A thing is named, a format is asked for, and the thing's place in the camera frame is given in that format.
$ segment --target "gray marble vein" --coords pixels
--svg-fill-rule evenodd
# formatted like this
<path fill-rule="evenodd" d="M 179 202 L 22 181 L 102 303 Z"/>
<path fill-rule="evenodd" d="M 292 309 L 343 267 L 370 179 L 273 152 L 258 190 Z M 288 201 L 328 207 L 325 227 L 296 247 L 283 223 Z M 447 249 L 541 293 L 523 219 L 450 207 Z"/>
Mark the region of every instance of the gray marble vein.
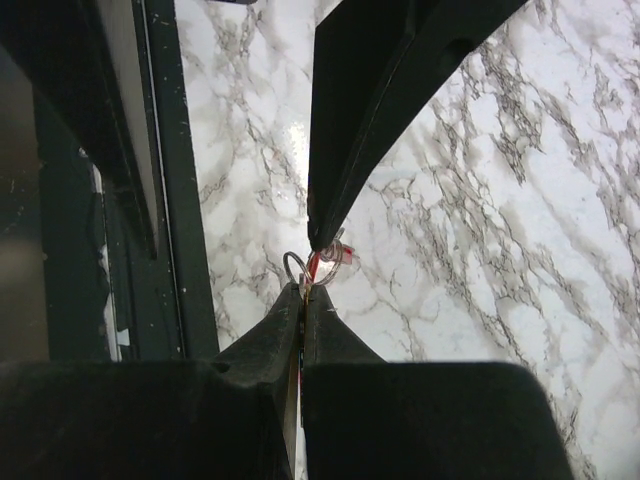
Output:
<path fill-rule="evenodd" d="M 313 29 L 336 3 L 176 1 L 223 347 L 308 252 Z M 580 479 L 640 477 L 639 27 L 638 1 L 529 2 L 371 175 L 329 287 L 387 360 L 533 371 Z"/>

